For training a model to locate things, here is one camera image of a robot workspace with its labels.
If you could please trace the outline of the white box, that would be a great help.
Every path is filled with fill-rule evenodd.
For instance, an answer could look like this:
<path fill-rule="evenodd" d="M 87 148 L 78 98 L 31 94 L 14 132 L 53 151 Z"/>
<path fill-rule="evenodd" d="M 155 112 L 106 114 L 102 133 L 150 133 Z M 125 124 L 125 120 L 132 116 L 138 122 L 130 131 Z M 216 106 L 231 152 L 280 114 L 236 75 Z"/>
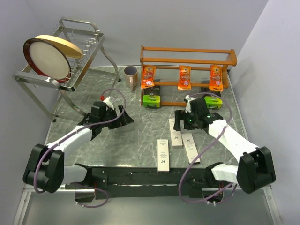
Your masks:
<path fill-rule="evenodd" d="M 167 139 L 157 140 L 157 171 L 167 173 L 170 171 L 169 145 Z"/>
<path fill-rule="evenodd" d="M 174 129 L 175 118 L 169 118 L 169 128 L 172 147 L 179 148 L 183 146 L 181 132 Z"/>
<path fill-rule="evenodd" d="M 191 164 L 193 160 L 198 156 L 198 151 L 191 133 L 184 133 L 181 135 L 184 149 L 188 157 L 188 162 Z"/>

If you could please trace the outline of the black green razor box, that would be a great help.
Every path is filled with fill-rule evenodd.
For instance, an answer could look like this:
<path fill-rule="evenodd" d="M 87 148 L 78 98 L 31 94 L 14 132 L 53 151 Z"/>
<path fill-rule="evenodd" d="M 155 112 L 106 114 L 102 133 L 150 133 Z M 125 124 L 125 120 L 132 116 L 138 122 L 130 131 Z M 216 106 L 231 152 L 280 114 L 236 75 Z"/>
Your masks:
<path fill-rule="evenodd" d="M 160 86 L 153 86 L 143 90 L 142 105 L 147 108 L 160 107 Z"/>
<path fill-rule="evenodd" d="M 219 98 L 221 97 L 220 91 L 211 91 L 209 88 L 201 88 L 201 91 L 207 92 L 207 94 L 203 94 L 203 98 L 208 108 L 219 109 L 222 107 L 223 101 Z"/>

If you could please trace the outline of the orange razor pack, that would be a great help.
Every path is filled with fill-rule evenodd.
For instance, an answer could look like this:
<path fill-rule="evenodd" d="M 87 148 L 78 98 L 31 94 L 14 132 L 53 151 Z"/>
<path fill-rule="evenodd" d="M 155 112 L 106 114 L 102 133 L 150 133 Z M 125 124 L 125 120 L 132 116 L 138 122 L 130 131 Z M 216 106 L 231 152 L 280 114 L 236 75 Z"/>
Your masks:
<path fill-rule="evenodd" d="M 179 66 L 178 90 L 191 90 L 191 67 Z"/>
<path fill-rule="evenodd" d="M 210 66 L 210 83 L 209 89 L 211 91 L 222 92 L 224 90 L 222 83 L 222 67 L 218 65 Z"/>
<path fill-rule="evenodd" d="M 141 89 L 151 88 L 154 84 L 156 66 L 144 65 L 142 69 Z"/>

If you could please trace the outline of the orange wooden shelf rack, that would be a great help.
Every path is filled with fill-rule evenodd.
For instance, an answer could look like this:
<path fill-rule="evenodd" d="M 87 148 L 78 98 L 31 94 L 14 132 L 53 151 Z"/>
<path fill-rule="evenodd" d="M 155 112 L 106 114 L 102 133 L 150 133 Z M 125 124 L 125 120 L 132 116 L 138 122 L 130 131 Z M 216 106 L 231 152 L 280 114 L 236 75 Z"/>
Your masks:
<path fill-rule="evenodd" d="M 208 59 L 179 59 L 179 58 L 149 58 L 144 56 L 145 51 L 171 52 L 171 53 L 206 53 L 226 54 L 225 60 Z M 145 90 L 154 86 L 176 86 L 179 91 L 192 90 L 193 87 L 208 88 L 211 91 L 222 92 L 229 87 L 228 67 L 237 65 L 237 56 L 234 49 L 193 49 L 141 46 L 141 105 L 145 104 Z M 158 69 L 177 70 L 176 81 L 157 78 Z M 196 82 L 192 78 L 193 71 L 206 71 L 209 73 L 208 82 Z"/>

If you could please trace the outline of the steel dish rack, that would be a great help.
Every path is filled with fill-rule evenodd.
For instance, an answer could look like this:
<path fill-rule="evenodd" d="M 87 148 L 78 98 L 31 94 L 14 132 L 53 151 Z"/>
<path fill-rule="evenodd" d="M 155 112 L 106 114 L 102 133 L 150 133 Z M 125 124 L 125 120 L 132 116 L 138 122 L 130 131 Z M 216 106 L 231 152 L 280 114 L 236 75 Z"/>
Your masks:
<path fill-rule="evenodd" d="M 52 35 L 38 35 L 23 44 L 27 65 L 13 74 L 14 80 L 47 116 L 51 122 L 60 117 L 54 110 L 48 110 L 28 85 L 42 86 L 59 91 L 56 101 L 62 99 L 78 114 L 86 113 L 69 97 L 75 92 L 98 52 L 112 64 L 114 82 L 120 82 L 115 61 L 105 51 L 105 36 L 98 26 L 88 20 L 62 17 Z"/>

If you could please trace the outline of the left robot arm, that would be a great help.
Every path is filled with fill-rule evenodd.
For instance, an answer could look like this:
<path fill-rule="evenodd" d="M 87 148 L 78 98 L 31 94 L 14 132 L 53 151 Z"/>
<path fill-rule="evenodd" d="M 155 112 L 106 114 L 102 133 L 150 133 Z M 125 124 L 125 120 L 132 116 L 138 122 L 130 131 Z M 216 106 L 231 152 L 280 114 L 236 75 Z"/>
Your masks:
<path fill-rule="evenodd" d="M 68 183 L 77 183 L 82 188 L 93 185 L 95 179 L 91 167 L 82 164 L 66 166 L 65 158 L 93 140 L 102 128 L 116 129 L 134 122 L 123 105 L 119 105 L 118 109 L 120 114 L 116 113 L 111 103 L 94 102 L 91 112 L 71 132 L 48 145 L 35 145 L 23 174 L 23 182 L 32 185 L 38 193 L 54 193 L 61 185 Z"/>

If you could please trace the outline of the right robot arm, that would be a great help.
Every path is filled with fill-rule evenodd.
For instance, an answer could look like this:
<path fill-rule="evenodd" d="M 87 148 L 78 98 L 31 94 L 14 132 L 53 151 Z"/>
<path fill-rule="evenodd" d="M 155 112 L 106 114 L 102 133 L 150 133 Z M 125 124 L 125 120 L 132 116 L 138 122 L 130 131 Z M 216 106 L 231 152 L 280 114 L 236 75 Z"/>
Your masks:
<path fill-rule="evenodd" d="M 187 95 L 185 110 L 175 111 L 174 129 L 204 130 L 223 144 L 238 161 L 238 165 L 215 163 L 206 168 L 205 182 L 217 186 L 221 181 L 237 184 L 250 194 L 276 181 L 271 151 L 251 143 L 217 112 L 210 113 L 203 98 Z"/>

